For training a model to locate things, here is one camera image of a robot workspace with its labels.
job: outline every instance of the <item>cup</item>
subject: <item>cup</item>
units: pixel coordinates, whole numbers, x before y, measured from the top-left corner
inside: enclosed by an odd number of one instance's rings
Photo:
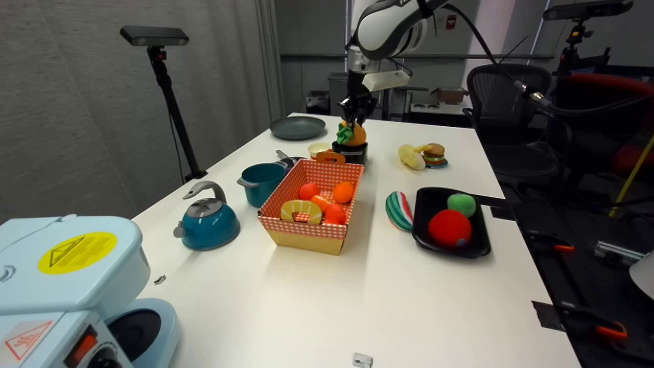
[[[244,169],[237,181],[246,188],[248,202],[261,209],[284,175],[286,169],[279,163],[257,163]]]

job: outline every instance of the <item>cardboard box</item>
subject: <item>cardboard box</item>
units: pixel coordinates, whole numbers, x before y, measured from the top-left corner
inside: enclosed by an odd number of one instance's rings
[[[362,174],[365,166],[360,163],[340,166],[301,160],[261,209],[265,228],[275,242],[282,247],[342,253]],[[281,218],[282,205],[286,201],[296,201],[305,181],[316,181],[321,190],[331,190],[340,181],[354,181],[357,190],[352,202],[346,206],[346,224],[312,224]]]

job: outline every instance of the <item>black tray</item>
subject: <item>black tray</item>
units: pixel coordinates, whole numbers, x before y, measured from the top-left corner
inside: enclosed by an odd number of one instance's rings
[[[472,224],[472,236],[467,244],[461,247],[444,247],[440,242],[434,242],[428,234],[430,218],[437,212],[449,209],[449,196],[457,193],[461,190],[453,188],[421,188],[416,196],[416,216],[413,216],[413,238],[418,244],[440,252],[440,253],[453,253],[461,258],[483,258],[490,253],[490,240],[486,233],[484,215],[481,209],[481,201],[476,201],[476,210],[470,216]]]

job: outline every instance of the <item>floor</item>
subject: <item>floor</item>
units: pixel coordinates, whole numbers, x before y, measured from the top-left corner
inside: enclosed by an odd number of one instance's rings
[[[610,240],[637,252],[654,249],[654,201],[628,206],[610,218],[604,202],[620,190],[622,179],[587,175],[578,190],[552,197],[541,190],[506,191],[514,215],[531,247],[554,303],[575,303],[594,312],[625,325],[630,336],[612,345],[594,333],[587,314],[567,316],[562,323],[572,340],[578,360],[587,368],[647,368],[654,365],[654,300],[628,275],[628,265],[595,255],[597,240]],[[654,181],[638,181],[631,197],[652,197]],[[572,242],[572,253],[552,252],[554,242]]]

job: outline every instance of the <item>white table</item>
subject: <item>white table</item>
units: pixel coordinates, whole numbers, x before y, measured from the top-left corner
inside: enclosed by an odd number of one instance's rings
[[[336,136],[338,117],[328,121]],[[562,331],[541,326],[531,300],[550,303],[514,221],[484,209],[494,253],[454,259],[423,252],[391,224],[385,197],[421,186],[450,186],[503,197],[470,128],[371,121],[368,166],[342,255],[277,247],[236,184],[275,148],[308,155],[316,140],[261,136],[209,168],[241,221],[241,234],[215,252],[189,252],[172,228],[189,201],[187,184],[135,216],[151,281],[141,296],[170,300],[182,323],[180,368],[349,368],[354,351],[374,368],[567,368],[578,365]],[[409,172],[402,142],[437,140],[444,169]]]

